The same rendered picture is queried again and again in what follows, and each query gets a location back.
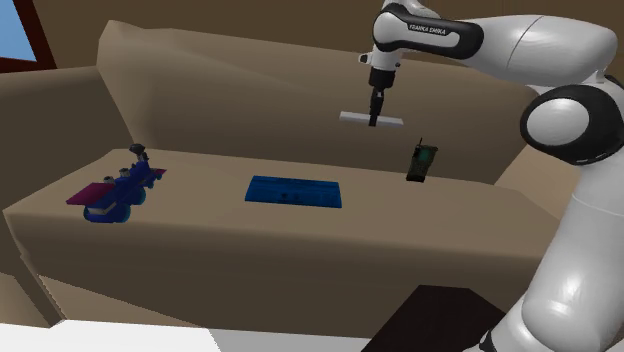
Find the dark robot stand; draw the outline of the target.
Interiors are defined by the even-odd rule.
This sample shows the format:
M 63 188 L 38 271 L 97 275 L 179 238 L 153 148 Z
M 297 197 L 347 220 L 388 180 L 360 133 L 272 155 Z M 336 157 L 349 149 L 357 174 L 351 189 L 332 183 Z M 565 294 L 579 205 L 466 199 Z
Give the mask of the dark robot stand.
M 420 285 L 361 352 L 463 352 L 503 317 L 468 288 Z

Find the blue toy airplane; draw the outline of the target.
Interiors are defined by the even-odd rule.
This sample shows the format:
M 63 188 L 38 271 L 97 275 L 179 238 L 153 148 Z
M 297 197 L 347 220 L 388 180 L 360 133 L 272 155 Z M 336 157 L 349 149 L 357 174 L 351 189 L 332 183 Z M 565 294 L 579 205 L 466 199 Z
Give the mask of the blue toy airplane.
M 102 182 L 92 182 L 66 200 L 67 205 L 83 207 L 83 217 L 93 223 L 124 223 L 131 215 L 131 207 L 146 200 L 145 189 L 152 189 L 161 180 L 166 169 L 152 168 L 146 148 L 131 144 L 129 151 L 137 161 L 129 168 L 121 168 L 119 176 L 106 176 Z

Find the blue flat box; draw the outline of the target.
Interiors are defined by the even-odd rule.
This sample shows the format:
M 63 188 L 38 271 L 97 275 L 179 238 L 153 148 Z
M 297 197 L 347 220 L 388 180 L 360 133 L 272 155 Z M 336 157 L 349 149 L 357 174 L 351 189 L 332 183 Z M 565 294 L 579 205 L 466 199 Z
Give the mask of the blue flat box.
M 341 208 L 338 182 L 254 175 L 248 186 L 248 202 Z

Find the window with dark frame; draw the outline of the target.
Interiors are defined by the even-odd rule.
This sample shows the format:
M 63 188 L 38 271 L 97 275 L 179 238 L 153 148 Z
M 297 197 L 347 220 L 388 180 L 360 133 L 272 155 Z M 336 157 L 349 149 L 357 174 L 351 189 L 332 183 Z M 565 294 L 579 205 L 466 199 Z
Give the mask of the window with dark frame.
M 0 74 L 56 68 L 34 0 L 0 0 Z

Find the tan sofa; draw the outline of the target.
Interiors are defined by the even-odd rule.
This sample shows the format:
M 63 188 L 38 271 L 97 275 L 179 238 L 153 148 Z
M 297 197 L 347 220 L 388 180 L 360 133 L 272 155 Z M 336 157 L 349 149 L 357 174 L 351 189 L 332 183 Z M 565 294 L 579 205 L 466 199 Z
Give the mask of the tan sofa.
M 350 52 L 117 21 L 94 66 L 0 74 L 0 256 L 49 322 L 369 337 L 420 284 L 509 308 L 579 176 L 521 141 L 532 92 L 408 61 L 403 127 L 340 121 L 366 76 Z M 166 172 L 126 222 L 66 204 L 136 143 Z M 342 207 L 248 202 L 254 175 L 338 182 Z

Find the grey tablet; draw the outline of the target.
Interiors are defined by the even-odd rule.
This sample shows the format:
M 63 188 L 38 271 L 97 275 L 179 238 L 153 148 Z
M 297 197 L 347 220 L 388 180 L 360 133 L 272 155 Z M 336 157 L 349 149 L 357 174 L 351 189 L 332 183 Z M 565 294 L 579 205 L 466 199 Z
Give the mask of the grey tablet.
M 363 113 L 341 111 L 339 115 L 339 120 L 345 122 L 358 122 L 369 124 L 370 116 Z M 375 125 L 384 127 L 402 127 L 404 125 L 404 122 L 401 118 L 378 116 Z

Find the dark green cordless phone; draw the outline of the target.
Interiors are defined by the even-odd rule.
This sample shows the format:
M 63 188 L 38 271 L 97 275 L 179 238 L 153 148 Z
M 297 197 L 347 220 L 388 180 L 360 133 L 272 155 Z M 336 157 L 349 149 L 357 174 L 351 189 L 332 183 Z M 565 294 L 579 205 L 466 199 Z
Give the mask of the dark green cordless phone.
M 419 141 L 412 154 L 406 180 L 423 183 L 437 151 L 437 147 L 424 145 Z

